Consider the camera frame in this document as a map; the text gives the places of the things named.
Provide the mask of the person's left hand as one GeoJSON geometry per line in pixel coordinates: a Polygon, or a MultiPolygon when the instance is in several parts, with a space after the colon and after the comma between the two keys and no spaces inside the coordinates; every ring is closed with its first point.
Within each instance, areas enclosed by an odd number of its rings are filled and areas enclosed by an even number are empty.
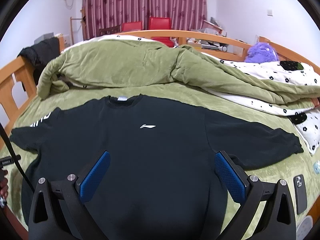
{"type": "Polygon", "coordinates": [[[5,207],[8,197],[8,179],[5,177],[8,174],[7,170],[1,169],[1,207],[5,207]]]}

